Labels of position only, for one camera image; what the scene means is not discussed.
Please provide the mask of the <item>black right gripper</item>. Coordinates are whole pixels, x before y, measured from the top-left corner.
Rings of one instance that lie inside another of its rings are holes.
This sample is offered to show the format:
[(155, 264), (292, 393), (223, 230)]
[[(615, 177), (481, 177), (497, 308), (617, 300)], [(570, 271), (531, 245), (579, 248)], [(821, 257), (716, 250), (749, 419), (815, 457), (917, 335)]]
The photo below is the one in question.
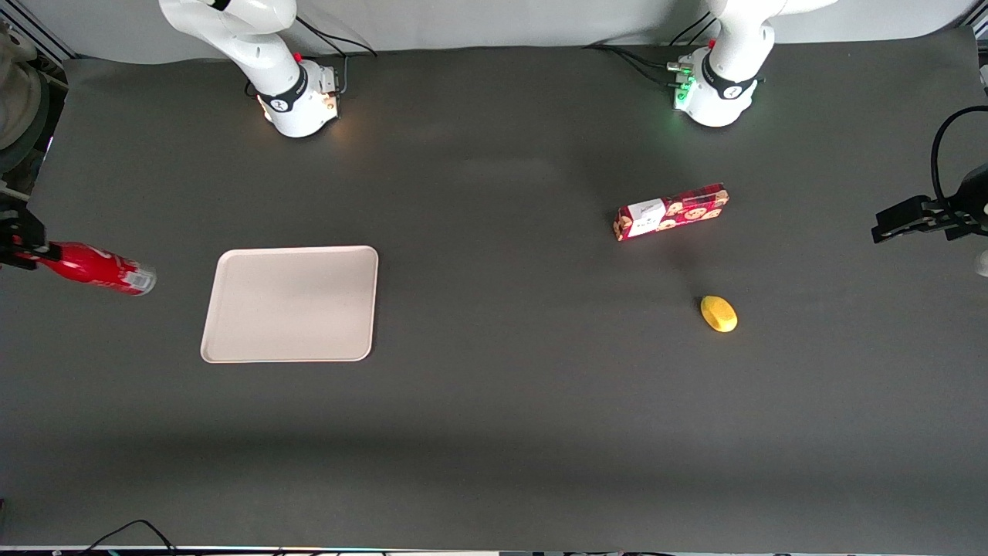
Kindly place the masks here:
[[(1, 236), (12, 235), (14, 244), (28, 251), (47, 251), (49, 242), (46, 238), (46, 228), (38, 218), (27, 208), (22, 208), (22, 200), (1, 194)], [(0, 263), (2, 266), (34, 271), (38, 268), (39, 258), (31, 253), (20, 251), (2, 251)]]

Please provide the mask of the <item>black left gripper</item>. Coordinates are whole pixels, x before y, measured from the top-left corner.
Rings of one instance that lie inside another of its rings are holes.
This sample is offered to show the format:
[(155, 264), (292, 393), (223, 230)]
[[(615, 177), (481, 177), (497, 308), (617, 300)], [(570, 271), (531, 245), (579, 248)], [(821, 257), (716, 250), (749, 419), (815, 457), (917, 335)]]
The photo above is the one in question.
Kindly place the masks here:
[[(987, 233), (987, 164), (968, 172), (956, 191), (956, 214), (968, 225), (976, 226), (981, 235)], [(874, 244), (888, 242), (894, 237), (911, 233), (949, 231), (954, 222), (935, 217), (935, 203), (925, 195), (916, 195), (876, 215), (871, 229)]]

